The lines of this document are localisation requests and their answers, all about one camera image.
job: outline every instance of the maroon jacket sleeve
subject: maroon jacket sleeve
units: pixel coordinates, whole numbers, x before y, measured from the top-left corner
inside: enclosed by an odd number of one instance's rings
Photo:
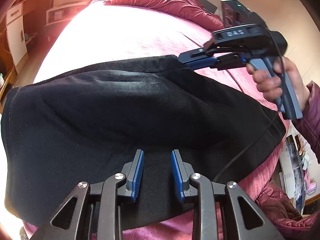
[[[311,81],[307,88],[310,91],[309,104],[303,110],[303,118],[292,121],[294,127],[310,143],[320,163],[320,88]]]

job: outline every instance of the metal bolt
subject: metal bolt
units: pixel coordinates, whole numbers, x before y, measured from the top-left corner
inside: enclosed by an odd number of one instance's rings
[[[237,184],[236,182],[234,182],[234,181],[228,182],[227,185],[228,185],[229,188],[236,188],[236,187],[238,187],[238,184]]]
[[[115,175],[115,179],[123,179],[123,178],[124,178],[124,174],[122,174],[122,173],[117,173]]]
[[[201,175],[199,173],[192,173],[191,174],[191,178],[193,179],[200,179],[201,178]]]
[[[85,188],[87,187],[88,183],[86,181],[81,181],[78,183],[78,187],[79,188]]]

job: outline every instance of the beige wall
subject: beige wall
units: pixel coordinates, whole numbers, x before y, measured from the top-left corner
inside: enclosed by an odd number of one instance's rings
[[[288,42],[286,56],[292,59],[305,83],[320,84],[320,32],[299,0],[239,0],[257,12],[270,30],[282,33]]]

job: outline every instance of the black garment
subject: black garment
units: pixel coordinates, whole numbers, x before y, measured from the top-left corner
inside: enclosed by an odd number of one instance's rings
[[[12,89],[1,120],[8,158],[5,205],[40,225],[79,181],[96,183],[145,152],[136,204],[123,229],[179,215],[170,153],[209,179],[266,130],[272,111],[253,98],[196,74],[175,56],[105,62]],[[278,117],[219,182],[239,181],[285,134]]]

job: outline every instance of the drawer handle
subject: drawer handle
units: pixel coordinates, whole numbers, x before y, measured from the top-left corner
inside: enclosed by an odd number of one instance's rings
[[[11,14],[11,17],[14,16],[14,15],[16,15],[18,12],[19,12],[19,10],[16,10],[15,12],[13,12],[13,13]]]

